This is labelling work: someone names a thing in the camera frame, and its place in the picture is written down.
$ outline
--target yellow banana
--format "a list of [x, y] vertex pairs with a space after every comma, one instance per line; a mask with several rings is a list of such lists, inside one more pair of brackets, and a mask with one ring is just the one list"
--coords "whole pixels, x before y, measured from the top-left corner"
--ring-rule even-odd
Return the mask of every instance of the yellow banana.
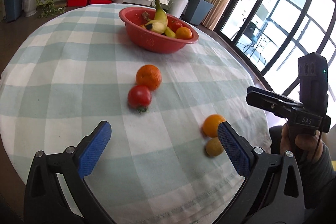
[[160, 5], [160, 0], [155, 1], [155, 16], [154, 20], [151, 20], [145, 24], [147, 30], [156, 32], [156, 33], [164, 33], [167, 25], [168, 25], [168, 18], [165, 11], [162, 9]]
[[175, 33], [169, 27], [166, 28], [165, 35], [171, 38], [175, 38]]

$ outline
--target red box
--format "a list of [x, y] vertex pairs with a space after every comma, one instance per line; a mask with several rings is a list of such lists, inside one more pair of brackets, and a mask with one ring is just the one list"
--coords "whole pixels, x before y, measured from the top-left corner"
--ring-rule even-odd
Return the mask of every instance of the red box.
[[84, 7], [87, 6], [89, 0], [68, 0], [68, 7]]
[[109, 4], [112, 0], [90, 0], [90, 4]]

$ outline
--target red bowl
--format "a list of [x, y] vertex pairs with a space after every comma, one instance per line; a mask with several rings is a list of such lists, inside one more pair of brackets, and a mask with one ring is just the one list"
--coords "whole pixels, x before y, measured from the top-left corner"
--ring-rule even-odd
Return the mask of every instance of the red bowl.
[[134, 44], [151, 52], [169, 54], [177, 52], [187, 44], [194, 44], [197, 42], [198, 33], [194, 28], [169, 14], [167, 14], [168, 20], [179, 21], [184, 27], [191, 30], [193, 34], [191, 39], [170, 38], [140, 27], [140, 25], [147, 23], [142, 17], [143, 12], [149, 13], [150, 18], [154, 18], [155, 10], [146, 7], [127, 7], [119, 12], [119, 17], [125, 22], [127, 34]]

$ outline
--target checkered tablecloth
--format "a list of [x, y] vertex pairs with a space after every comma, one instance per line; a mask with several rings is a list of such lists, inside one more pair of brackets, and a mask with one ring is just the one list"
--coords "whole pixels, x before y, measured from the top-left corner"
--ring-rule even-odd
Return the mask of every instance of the checkered tablecloth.
[[[128, 6], [73, 10], [26, 39], [1, 75], [6, 152], [26, 182], [36, 151], [60, 153], [108, 121], [111, 140], [85, 181], [111, 217], [119, 224], [201, 222], [243, 181], [225, 152], [205, 155], [204, 119], [219, 113], [269, 151], [265, 113], [245, 102], [248, 73], [203, 32], [169, 55], [134, 45], [118, 16]], [[149, 111], [139, 114], [127, 107], [127, 93], [145, 64], [157, 66], [163, 81]]]

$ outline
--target metal screw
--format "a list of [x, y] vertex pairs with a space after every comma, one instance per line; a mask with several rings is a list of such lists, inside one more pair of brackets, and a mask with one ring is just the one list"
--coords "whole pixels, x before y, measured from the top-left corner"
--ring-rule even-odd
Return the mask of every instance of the metal screw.
[[68, 154], [72, 154], [73, 152], [75, 152], [75, 148], [73, 146], [69, 146], [66, 150], [65, 150], [66, 153]]
[[260, 147], [256, 147], [256, 148], [254, 148], [254, 152], [256, 152], [257, 154], [262, 154], [263, 150]]
[[37, 151], [36, 154], [35, 154], [35, 156], [38, 157], [38, 158], [42, 157], [42, 155], [43, 155], [42, 151]]
[[290, 158], [292, 158], [294, 156], [291, 151], [286, 151], [286, 155]]

